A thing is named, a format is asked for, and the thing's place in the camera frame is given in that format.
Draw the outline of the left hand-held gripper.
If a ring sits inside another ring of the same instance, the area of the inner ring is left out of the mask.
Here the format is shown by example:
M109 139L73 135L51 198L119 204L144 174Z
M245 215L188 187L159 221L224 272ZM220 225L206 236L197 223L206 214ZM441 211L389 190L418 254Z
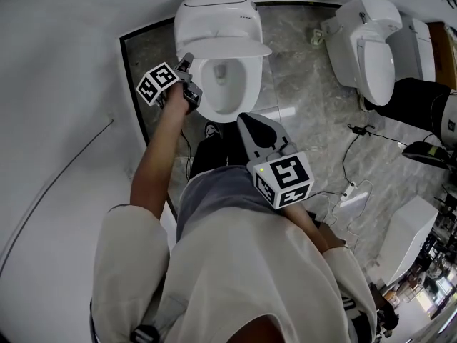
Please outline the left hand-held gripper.
M179 63L171 68L166 62L146 72L136 87L136 92L148 106L153 106L166 98L166 91L175 83L183 85L184 98L189 103L189 111L197 109L201 103L202 90L194 83L190 68L194 56L188 52Z

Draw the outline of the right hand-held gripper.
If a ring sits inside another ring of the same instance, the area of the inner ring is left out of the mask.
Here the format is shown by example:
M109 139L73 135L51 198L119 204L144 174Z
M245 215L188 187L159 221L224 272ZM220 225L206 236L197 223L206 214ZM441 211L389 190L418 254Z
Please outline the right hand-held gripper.
M306 153L298 151L286 130L260 114L240 114L238 131L250 161L253 185L274 208L282 209L306 199L314 176Z

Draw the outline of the person's left hand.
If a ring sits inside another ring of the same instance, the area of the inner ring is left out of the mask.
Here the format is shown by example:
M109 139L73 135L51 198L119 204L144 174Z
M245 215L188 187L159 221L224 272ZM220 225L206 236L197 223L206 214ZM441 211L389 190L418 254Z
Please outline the person's left hand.
M167 109L185 116L189 110L189 103L184 98L183 85L175 83L166 92L166 106Z

